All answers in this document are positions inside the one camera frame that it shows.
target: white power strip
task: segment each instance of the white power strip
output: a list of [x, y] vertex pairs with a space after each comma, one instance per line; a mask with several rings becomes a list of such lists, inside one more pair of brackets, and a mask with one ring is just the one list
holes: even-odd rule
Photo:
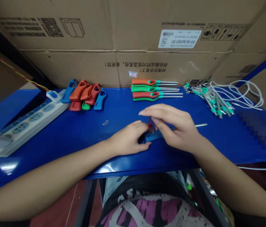
[[51, 121], [64, 112], [70, 103], [48, 102], [44, 107], [37, 110], [23, 121], [4, 132], [1, 137], [9, 137], [13, 141], [4, 148], [0, 148], [0, 157], [8, 157], [35, 134], [47, 126]]

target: yellow wire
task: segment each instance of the yellow wire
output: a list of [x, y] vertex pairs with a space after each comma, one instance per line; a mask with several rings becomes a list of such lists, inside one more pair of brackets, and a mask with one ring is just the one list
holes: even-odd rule
[[34, 81], [28, 80], [24, 75], [20, 74], [15, 68], [13, 68], [11, 65], [9, 65], [9, 64], [6, 63], [5, 61], [3, 61], [1, 58], [0, 58], [0, 62], [4, 63], [5, 65], [7, 65], [7, 66], [9, 66], [10, 68], [12, 68], [12, 69], [15, 71], [15, 73], [17, 73], [17, 74], [19, 74], [20, 76], [22, 76], [25, 80], [27, 80], [27, 81], [29, 81], [29, 82], [31, 82], [31, 83], [33, 83], [33, 84], [36, 84], [36, 85], [38, 85], [38, 86], [44, 88], [46, 91], [49, 91], [49, 89], [46, 88], [45, 86], [42, 86], [42, 85], [40, 85], [40, 84], [38, 84], [38, 83], [36, 83], [36, 82], [34, 82]]

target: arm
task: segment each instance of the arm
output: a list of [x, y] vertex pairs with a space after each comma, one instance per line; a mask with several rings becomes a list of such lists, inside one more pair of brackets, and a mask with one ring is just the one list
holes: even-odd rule
[[51, 206], [106, 160], [147, 150], [150, 143], [137, 143], [147, 130], [147, 124], [133, 122], [105, 141], [54, 160], [11, 181], [0, 188], [0, 221], [30, 219]]
[[[209, 183], [229, 208], [266, 217], [266, 191], [201, 136], [187, 112], [157, 104], [139, 114], [152, 116], [168, 145], [195, 156]], [[165, 122], [176, 129], [172, 131]]]

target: power strip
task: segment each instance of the power strip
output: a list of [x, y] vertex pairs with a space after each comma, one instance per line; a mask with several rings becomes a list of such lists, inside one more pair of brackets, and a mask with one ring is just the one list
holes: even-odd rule
[[[62, 90], [59, 95], [62, 96], [64, 92], [65, 90]], [[69, 106], [70, 103], [60, 101], [54, 103], [48, 98], [39, 107], [8, 125], [0, 132], [0, 137], [9, 137], [13, 141], [6, 147], [0, 148], [0, 157], [11, 155]]]

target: person's left hand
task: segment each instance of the person's left hand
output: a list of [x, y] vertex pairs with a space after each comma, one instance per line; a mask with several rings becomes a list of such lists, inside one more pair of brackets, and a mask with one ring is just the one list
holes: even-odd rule
[[115, 149], [116, 155], [134, 154], [147, 150], [151, 142], [139, 144], [139, 137], [148, 130], [148, 125], [140, 120], [135, 121], [119, 132], [115, 133], [107, 141]]

